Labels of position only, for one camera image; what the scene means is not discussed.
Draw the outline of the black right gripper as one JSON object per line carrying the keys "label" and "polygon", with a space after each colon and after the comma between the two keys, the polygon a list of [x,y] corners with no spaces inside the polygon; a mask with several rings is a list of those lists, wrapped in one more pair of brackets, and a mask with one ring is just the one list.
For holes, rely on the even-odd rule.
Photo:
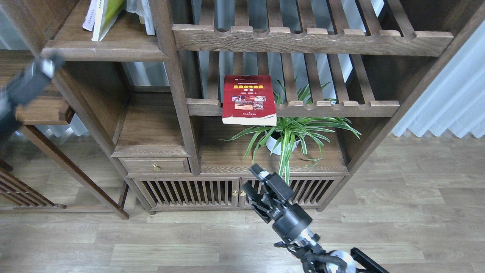
{"label": "black right gripper", "polygon": [[298,247],[314,247],[319,236],[310,231],[313,219],[298,204],[289,201],[295,193],[277,173],[269,173],[258,164],[250,168],[251,173],[260,180],[263,195],[245,183],[242,188],[246,192],[248,202],[260,218],[272,223],[273,230],[286,244],[296,244]]}

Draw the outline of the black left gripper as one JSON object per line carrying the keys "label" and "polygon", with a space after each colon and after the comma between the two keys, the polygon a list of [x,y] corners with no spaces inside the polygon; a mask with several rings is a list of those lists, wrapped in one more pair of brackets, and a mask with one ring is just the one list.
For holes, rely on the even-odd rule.
{"label": "black left gripper", "polygon": [[38,96],[52,81],[65,60],[60,55],[37,58],[24,71],[17,74],[0,94],[0,146],[1,148],[19,129],[14,106],[26,105]]}

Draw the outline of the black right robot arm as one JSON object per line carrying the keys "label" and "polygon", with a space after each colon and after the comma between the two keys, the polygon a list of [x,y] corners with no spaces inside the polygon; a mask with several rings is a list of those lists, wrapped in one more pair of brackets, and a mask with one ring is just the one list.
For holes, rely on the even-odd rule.
{"label": "black right robot arm", "polygon": [[258,194],[250,183],[243,185],[249,204],[266,223],[272,221],[273,230],[281,237],[274,244],[286,248],[298,258],[305,273],[384,273],[386,270],[358,248],[350,253],[326,252],[318,241],[320,237],[309,226],[312,218],[298,204],[291,204],[294,192],[277,173],[269,173],[258,164],[250,168],[260,180],[263,194]]}

